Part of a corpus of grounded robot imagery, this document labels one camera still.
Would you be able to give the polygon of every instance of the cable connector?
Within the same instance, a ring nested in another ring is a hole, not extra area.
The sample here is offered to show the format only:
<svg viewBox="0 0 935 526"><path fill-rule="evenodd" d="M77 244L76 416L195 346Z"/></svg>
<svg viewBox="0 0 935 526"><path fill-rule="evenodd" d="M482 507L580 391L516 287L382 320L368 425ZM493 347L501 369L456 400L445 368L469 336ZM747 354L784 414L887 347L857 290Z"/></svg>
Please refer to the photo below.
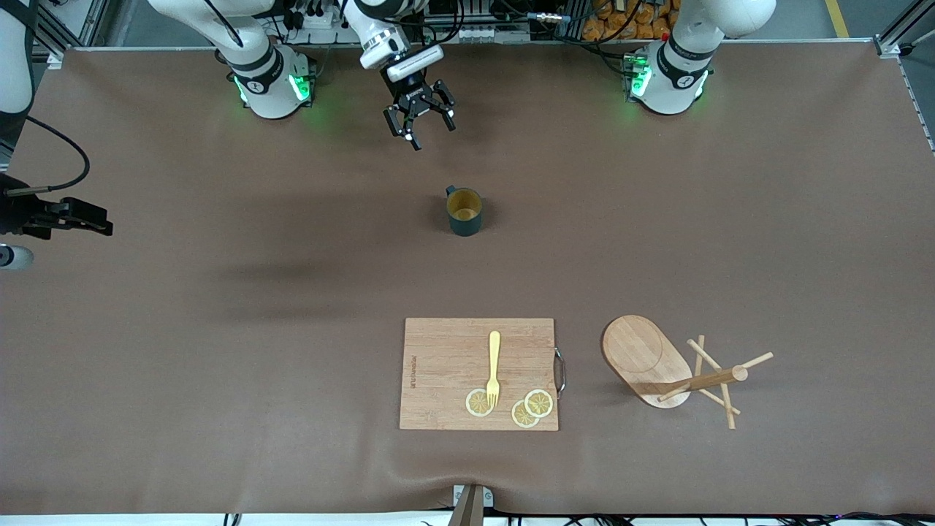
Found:
<svg viewBox="0 0 935 526"><path fill-rule="evenodd" d="M569 23L571 22L571 17L569 15L559 15L556 13L526 13L526 17L535 22L540 23Z"/></svg>

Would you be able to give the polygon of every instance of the oval wooden base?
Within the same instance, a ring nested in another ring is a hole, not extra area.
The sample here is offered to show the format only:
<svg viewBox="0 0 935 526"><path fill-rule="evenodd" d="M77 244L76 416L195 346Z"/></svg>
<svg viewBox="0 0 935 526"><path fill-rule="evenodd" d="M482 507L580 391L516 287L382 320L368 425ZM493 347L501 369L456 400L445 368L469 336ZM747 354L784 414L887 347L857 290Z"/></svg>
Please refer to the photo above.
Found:
<svg viewBox="0 0 935 526"><path fill-rule="evenodd" d="M690 378L692 371L655 323L642 316L621 316L604 329L601 347L607 363L644 402L669 409L688 400L686 392L659 401L671 390L668 384Z"/></svg>

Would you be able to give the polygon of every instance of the fork handle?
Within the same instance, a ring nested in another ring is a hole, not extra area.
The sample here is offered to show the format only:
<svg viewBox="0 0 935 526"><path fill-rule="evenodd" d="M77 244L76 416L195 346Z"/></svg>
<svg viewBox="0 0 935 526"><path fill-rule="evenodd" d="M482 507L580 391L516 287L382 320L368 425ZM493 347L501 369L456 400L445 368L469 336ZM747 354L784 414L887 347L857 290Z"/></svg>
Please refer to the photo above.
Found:
<svg viewBox="0 0 935 526"><path fill-rule="evenodd" d="M490 331L490 378L496 380L496 365L500 360L500 333Z"/></svg>

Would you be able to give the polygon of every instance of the wooden mug tree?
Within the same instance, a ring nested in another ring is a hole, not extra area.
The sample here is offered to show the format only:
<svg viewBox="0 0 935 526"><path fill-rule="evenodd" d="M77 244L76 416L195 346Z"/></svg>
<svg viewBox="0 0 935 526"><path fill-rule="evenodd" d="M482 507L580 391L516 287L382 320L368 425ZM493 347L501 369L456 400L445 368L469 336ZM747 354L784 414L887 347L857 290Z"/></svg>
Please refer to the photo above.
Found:
<svg viewBox="0 0 935 526"><path fill-rule="evenodd" d="M698 391L723 406L727 426L737 429L734 416L741 412L731 403L727 386L746 380L749 369L772 358L772 353L723 369L705 351L704 336L699 336L697 342L689 340L688 345L697 353L694 374L659 327L642 316L628 315L607 326L602 347L607 362L644 402L668 409L681 405L689 393ZM714 373L701 373L704 362ZM708 390L717 386L723 399Z"/></svg>

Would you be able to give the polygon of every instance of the yellow stripe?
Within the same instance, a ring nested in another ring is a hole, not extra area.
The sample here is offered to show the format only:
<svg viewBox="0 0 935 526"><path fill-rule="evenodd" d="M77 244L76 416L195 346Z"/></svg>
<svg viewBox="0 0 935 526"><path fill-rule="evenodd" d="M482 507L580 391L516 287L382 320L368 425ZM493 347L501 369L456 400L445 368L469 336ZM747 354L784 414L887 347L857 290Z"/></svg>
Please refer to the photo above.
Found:
<svg viewBox="0 0 935 526"><path fill-rule="evenodd" d="M841 15L841 6L838 0L825 0L827 14L831 16L831 23L834 24L834 33L838 38L849 38L851 35L847 32L847 25L844 24L844 17Z"/></svg>

